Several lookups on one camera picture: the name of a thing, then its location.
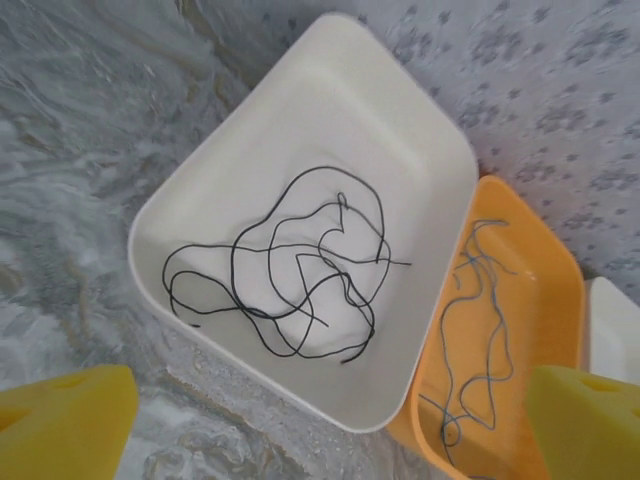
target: yellow object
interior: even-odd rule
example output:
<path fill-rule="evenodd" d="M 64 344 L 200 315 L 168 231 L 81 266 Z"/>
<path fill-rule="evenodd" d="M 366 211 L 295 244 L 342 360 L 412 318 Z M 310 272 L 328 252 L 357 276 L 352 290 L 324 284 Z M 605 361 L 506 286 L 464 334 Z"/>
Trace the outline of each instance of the yellow object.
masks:
<path fill-rule="evenodd" d="M 554 480 L 640 478 L 640 387 L 538 367 L 526 408 Z"/>
<path fill-rule="evenodd" d="M 0 392 L 0 479 L 113 479 L 137 409 L 120 365 Z"/>
<path fill-rule="evenodd" d="M 506 183 L 491 175 L 478 182 L 458 251 L 474 222 L 483 219 L 508 223 L 503 228 L 478 231 L 477 238 L 488 254 L 517 273 L 510 275 L 496 268 L 496 295 L 508 325 L 514 374 L 507 381 L 493 384 L 495 430 L 469 418 L 462 419 L 460 442 L 449 448 L 454 466 L 441 438 L 443 412 L 421 397 L 442 406 L 448 396 L 450 378 L 440 328 L 443 310 L 454 298 L 474 295 L 478 289 L 471 269 L 454 270 L 461 263 L 460 258 L 455 259 L 446 280 L 405 403 L 387 429 L 398 442 L 454 479 L 486 476 L 498 480 L 544 480 L 548 478 L 547 468 L 527 420 L 524 397 L 534 366 L 580 365 L 584 282 L 575 259 L 549 227 Z M 462 384 L 483 371 L 488 338 L 496 328 L 497 318 L 486 293 L 472 302 L 456 304 L 446 315 L 447 355 L 455 379 L 450 413 L 460 415 L 458 395 Z M 497 375 L 509 370 L 503 349 L 494 349 L 491 362 Z M 477 382 L 467 389 L 465 402 L 490 422 L 486 386 Z M 448 430 L 452 432 L 449 442 L 455 440 L 452 427 Z"/>

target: string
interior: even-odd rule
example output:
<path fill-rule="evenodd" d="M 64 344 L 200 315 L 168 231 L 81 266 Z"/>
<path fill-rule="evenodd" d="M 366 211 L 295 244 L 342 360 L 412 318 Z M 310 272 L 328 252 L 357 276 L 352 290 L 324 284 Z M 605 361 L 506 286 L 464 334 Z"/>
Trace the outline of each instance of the string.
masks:
<path fill-rule="evenodd" d="M 447 397 L 444 405 L 440 405 L 439 403 L 435 402 L 434 400 L 427 397 L 426 395 L 420 394 L 420 397 L 423 400 L 427 401 L 428 403 L 436 407 L 442 413 L 442 423 L 440 426 L 440 439 L 442 441 L 447 459 L 449 460 L 449 463 L 451 463 L 451 465 L 453 466 L 455 466 L 455 461 L 453 459 L 451 449 L 457 446 L 462 441 L 462 438 L 463 438 L 463 428 L 460 422 L 462 420 L 469 419 L 471 421 L 474 421 L 482 425 L 484 428 L 486 428 L 489 431 L 495 430 L 496 424 L 497 424 L 497 412 L 496 412 L 494 392 L 493 392 L 494 383 L 506 382 L 510 380 L 514 374 L 514 365 L 511 357 L 511 352 L 509 349 L 508 325 L 505 320 L 505 316 L 497 296 L 499 276 L 496 273 L 495 266 L 499 267 L 506 274 L 509 274 L 509 275 L 517 275 L 517 274 L 516 272 L 513 272 L 512 270 L 508 269 L 498 259 L 487 254 L 482 248 L 480 241 L 478 240 L 478 232 L 483 228 L 491 227 L 491 226 L 507 227 L 508 225 L 509 224 L 507 222 L 502 220 L 476 220 L 475 222 L 473 222 L 471 233 L 465 240 L 462 246 L 462 250 L 460 252 L 460 256 L 463 258 L 464 261 L 454 268 L 453 277 L 456 282 L 457 290 L 460 290 L 461 283 L 457 275 L 457 272 L 463 268 L 471 267 L 471 269 L 474 272 L 474 276 L 477 280 L 477 284 L 478 284 L 477 291 L 472 295 L 459 296 L 452 299 L 447 305 L 445 305 L 442 311 L 442 315 L 440 316 L 440 319 L 439 319 L 439 335 L 440 335 L 440 341 L 442 343 L 444 363 L 445 363 L 445 368 L 447 370 L 448 381 L 449 381 Z M 454 397 L 453 390 L 454 390 L 455 381 L 454 381 L 453 369 L 451 367 L 451 363 L 449 360 L 449 351 L 447 349 L 445 323 L 448 316 L 450 316 L 448 314 L 449 314 L 449 311 L 452 309 L 452 307 L 463 302 L 475 301 L 484 295 L 485 283 L 486 283 L 484 281 L 485 277 L 488 279 L 488 283 L 490 287 L 489 296 L 491 299 L 493 311 L 496 313 L 498 317 L 498 323 L 493 329 L 493 331 L 491 332 L 491 335 L 489 336 L 489 341 L 487 345 L 487 355 L 486 355 L 485 365 L 484 365 L 485 371 L 483 373 L 473 375 L 471 378 L 467 379 L 462 384 L 462 386 L 458 390 L 457 398 L 458 398 L 458 403 L 460 405 L 460 408 L 464 413 L 460 415 L 454 415 L 451 413 L 451 402 Z M 503 332 L 504 351 L 505 351 L 505 356 L 507 358 L 508 371 L 506 374 L 502 376 L 497 376 L 497 375 L 494 375 L 494 373 L 491 371 L 491 359 L 492 359 L 492 354 L 494 350 L 494 343 L 496 342 L 496 339 L 498 338 L 498 334 L 500 332 Z M 484 382 L 486 384 L 487 396 L 489 399 L 489 407 L 490 407 L 490 417 L 491 417 L 489 421 L 483 419 L 479 415 L 474 414 L 471 408 L 468 406 L 467 402 L 465 401 L 465 393 L 468 391 L 468 388 L 477 382 Z M 449 427 L 449 425 L 452 425 L 452 427 L 454 428 L 453 440 L 448 440 L 446 437 L 447 427 Z M 493 477 L 483 476 L 483 475 L 470 476 L 469 478 L 487 479 L 487 480 L 493 479 Z"/>
<path fill-rule="evenodd" d="M 271 231 L 270 240 L 266 247 L 256 248 L 249 247 L 243 245 L 243 239 L 247 237 L 252 231 L 255 229 L 266 225 L 269 220 L 271 220 L 275 213 L 277 212 L 280 205 L 285 201 L 289 193 L 291 192 L 294 185 L 296 185 L 300 180 L 305 177 L 313 176 L 319 172 L 325 172 L 329 174 L 335 174 L 338 176 L 342 176 L 346 178 L 348 181 L 352 181 L 354 183 L 359 184 L 364 187 L 367 193 L 372 197 L 373 204 L 376 206 L 376 218 L 370 219 L 367 215 L 364 214 L 361 208 L 358 208 L 354 205 L 351 205 L 347 200 L 347 195 L 339 191 L 334 199 L 329 201 L 325 201 L 317 206 L 315 209 L 304 215 L 290 216 L 284 219 L 279 220 L 273 230 Z M 302 222 L 305 220 L 312 219 L 318 215 L 326 214 L 334 211 L 337 213 L 337 225 L 333 228 L 329 228 L 322 235 L 319 236 L 317 241 L 306 239 L 307 241 L 300 242 L 289 242 L 289 243 L 277 243 L 276 239 L 278 238 L 278 233 L 281 227 L 289 224 L 295 224 L 297 222 Z M 374 255 L 363 256 L 362 258 L 352 258 L 350 256 L 341 254 L 340 252 L 333 251 L 328 248 L 325 244 L 325 240 L 331 234 L 344 234 L 345 233 L 345 218 L 346 214 L 349 213 L 350 216 L 354 216 L 364 221 L 364 224 L 367 226 L 368 230 L 371 234 L 375 236 L 377 239 L 377 247 Z M 184 252 L 188 249 L 207 249 L 207 250 L 223 250 L 228 252 L 229 258 L 229 266 L 230 266 L 230 280 L 228 283 L 223 282 L 219 278 L 213 277 L 211 275 L 204 274 L 195 269 L 184 269 L 179 270 L 174 273 L 169 279 L 167 278 L 167 270 L 169 268 L 169 264 L 171 260 L 176 257 L 179 253 Z M 273 275 L 274 268 L 274 258 L 273 254 L 276 251 L 282 250 L 296 250 L 295 253 L 295 262 L 297 267 L 298 279 L 301 284 L 301 289 L 303 295 L 301 298 L 291 299 L 287 297 L 283 293 L 283 291 L 278 287 L 276 280 Z M 261 308 L 257 305 L 248 305 L 240 296 L 238 292 L 237 285 L 237 275 L 236 275 L 236 254 L 238 252 L 248 252 L 258 255 L 264 255 L 266 257 L 266 266 L 267 273 L 269 278 L 269 284 L 271 290 L 276 294 L 276 296 L 286 305 L 286 307 L 281 312 L 267 312 L 264 308 Z M 329 274 L 320 280 L 316 281 L 314 284 L 309 284 L 307 275 L 305 272 L 304 265 L 308 261 L 321 261 L 322 264 L 329 269 Z M 356 286 L 351 274 L 348 271 L 346 265 L 383 265 L 384 268 L 382 270 L 382 275 L 373 288 L 373 291 L 369 295 L 365 295 L 361 292 Z M 285 187 L 284 191 L 280 194 L 280 196 L 276 199 L 273 206 L 268 210 L 268 212 L 260 218 L 255 223 L 252 223 L 242 229 L 240 234 L 233 240 L 233 242 L 227 243 L 216 243 L 216 244 L 205 244 L 205 243 L 188 243 L 186 245 L 182 245 L 177 248 L 169 256 L 166 258 L 164 265 L 162 267 L 162 285 L 169 296 L 169 304 L 171 307 L 171 311 L 174 315 L 179 317 L 179 313 L 177 311 L 177 306 L 190 311 L 196 315 L 201 316 L 213 316 L 223 312 L 232 312 L 237 311 L 240 312 L 246 319 L 248 319 L 253 325 L 260 342 L 263 346 L 273 355 L 281 358 L 289 358 L 293 356 L 299 356 L 307 359 L 317 359 L 317 358 L 325 358 L 332 355 L 339 355 L 344 352 L 351 352 L 351 355 L 341 360 L 341 363 L 348 363 L 356 358 L 358 358 L 364 350 L 367 348 L 369 342 L 373 338 L 375 334 L 375 321 L 376 314 L 375 310 L 372 306 L 372 302 L 376 299 L 378 293 L 382 289 L 387 275 L 391 266 L 409 266 L 410 263 L 400 262 L 392 259 L 392 250 L 386 239 L 386 225 L 385 225 L 385 216 L 382 206 L 382 200 L 378 195 L 377 191 L 365 182 L 360 177 L 343 170 L 339 167 L 324 165 L 324 166 L 316 166 L 305 170 L 294 177 L 291 182 Z M 216 308 L 209 310 L 201 310 L 198 309 L 184 300 L 180 300 L 175 293 L 176 282 L 179 279 L 184 280 L 188 277 L 196 277 L 208 282 L 211 282 L 214 288 L 220 288 L 224 292 L 225 296 L 230 300 L 230 304 L 226 306 L 217 306 Z M 367 325 L 368 332 L 366 338 L 360 343 L 348 345 L 340 349 L 336 349 L 334 351 L 309 355 L 303 353 L 301 350 L 304 347 L 308 336 L 311 332 L 311 327 L 314 322 L 317 322 L 324 328 L 330 328 L 330 324 L 326 319 L 320 318 L 316 314 L 316 305 L 313 301 L 314 293 L 318 291 L 318 289 L 327 285 L 328 282 L 340 282 L 342 296 L 347 305 L 351 308 L 356 309 L 363 321 Z M 307 317 L 308 322 L 306 325 L 306 330 L 301 340 L 297 345 L 292 345 L 287 336 L 282 332 L 279 322 L 283 319 L 290 318 L 293 315 L 301 314 L 303 317 Z M 278 336 L 283 340 L 284 344 L 287 347 L 286 352 L 278 351 L 266 341 L 260 326 L 259 321 L 267 321 L 273 324 Z M 200 328 L 202 325 L 199 323 L 191 323 L 190 324 L 194 328 Z"/>

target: orange tray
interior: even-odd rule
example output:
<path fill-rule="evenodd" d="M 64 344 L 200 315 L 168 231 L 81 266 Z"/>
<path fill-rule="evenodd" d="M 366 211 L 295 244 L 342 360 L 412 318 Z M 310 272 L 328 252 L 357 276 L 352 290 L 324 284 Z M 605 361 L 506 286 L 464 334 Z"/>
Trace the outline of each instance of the orange tray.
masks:
<path fill-rule="evenodd" d="M 461 439 L 448 448 L 454 466 L 441 437 L 443 411 L 422 397 L 442 406 L 453 383 L 449 412 L 460 415 L 464 413 L 459 402 L 462 385 L 486 368 L 488 342 L 499 321 L 491 289 L 485 288 L 475 300 L 456 303 L 445 311 L 454 298 L 479 291 L 478 274 L 473 268 L 459 267 L 465 263 L 462 257 L 454 259 L 413 383 L 402 409 L 387 428 L 397 441 L 453 478 L 545 479 L 549 474 L 526 418 L 524 398 L 534 366 L 581 365 L 584 284 L 576 261 L 562 242 L 506 183 L 490 175 L 478 183 L 458 251 L 462 251 L 475 222 L 488 219 L 508 225 L 482 228 L 477 231 L 477 240 L 487 254 L 512 271 L 495 268 L 495 292 L 507 325 L 514 367 L 509 380 L 492 383 L 495 428 L 489 430 L 472 418 L 461 419 Z M 444 360 L 442 318 L 446 319 L 453 382 Z M 492 347 L 491 372 L 497 376 L 509 370 L 504 332 L 500 331 L 500 340 Z M 469 386 L 464 403 L 479 418 L 491 421 L 486 381 Z M 445 429 L 445 435 L 457 435 L 453 425 Z"/>

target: patterned fabric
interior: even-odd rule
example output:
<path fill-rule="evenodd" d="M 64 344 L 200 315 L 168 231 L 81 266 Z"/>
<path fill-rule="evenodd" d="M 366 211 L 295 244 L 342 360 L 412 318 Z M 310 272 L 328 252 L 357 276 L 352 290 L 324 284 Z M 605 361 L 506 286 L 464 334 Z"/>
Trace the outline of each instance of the patterned fabric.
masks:
<path fill-rule="evenodd" d="M 0 388 L 131 365 L 118 478 L 427 478 L 158 325 L 135 212 L 323 12 L 367 24 L 589 271 L 640 300 L 640 0 L 31 0 L 0 6 Z"/>

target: white container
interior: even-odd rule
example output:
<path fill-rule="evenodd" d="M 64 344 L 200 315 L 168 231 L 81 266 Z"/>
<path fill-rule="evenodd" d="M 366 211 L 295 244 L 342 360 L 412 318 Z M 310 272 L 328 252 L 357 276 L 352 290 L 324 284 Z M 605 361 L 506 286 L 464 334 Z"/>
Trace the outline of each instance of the white container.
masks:
<path fill-rule="evenodd" d="M 640 307 L 604 277 L 589 280 L 589 371 L 640 385 Z"/>
<path fill-rule="evenodd" d="M 167 256 L 186 243 L 231 242 L 295 175 L 317 165 L 339 166 L 378 191 L 394 258 L 412 263 L 393 267 L 363 355 L 344 365 L 331 357 L 277 358 L 237 312 L 173 315 L 161 281 Z M 407 72 L 356 21 L 325 15 L 138 213 L 129 238 L 131 271 L 151 312 L 202 348 L 345 430 L 375 431 L 403 403 L 476 180 L 466 139 Z M 305 184 L 288 213 L 346 188 L 330 181 Z M 363 198 L 361 191 L 347 194 L 350 204 Z M 357 234 L 345 238 L 346 248 L 362 245 Z M 190 251 L 180 262 L 209 274 L 226 265 L 204 251 Z M 259 297 L 264 271 L 254 279 L 250 273 L 243 288 Z M 201 284 L 188 287 L 196 302 L 214 295 Z M 322 305 L 332 311 L 330 301 Z M 202 328 L 188 325 L 193 322 Z M 300 335 L 295 325 L 286 329 Z M 363 333 L 347 326 L 336 331 Z M 312 350 L 336 341 L 318 331 L 312 337 Z"/>

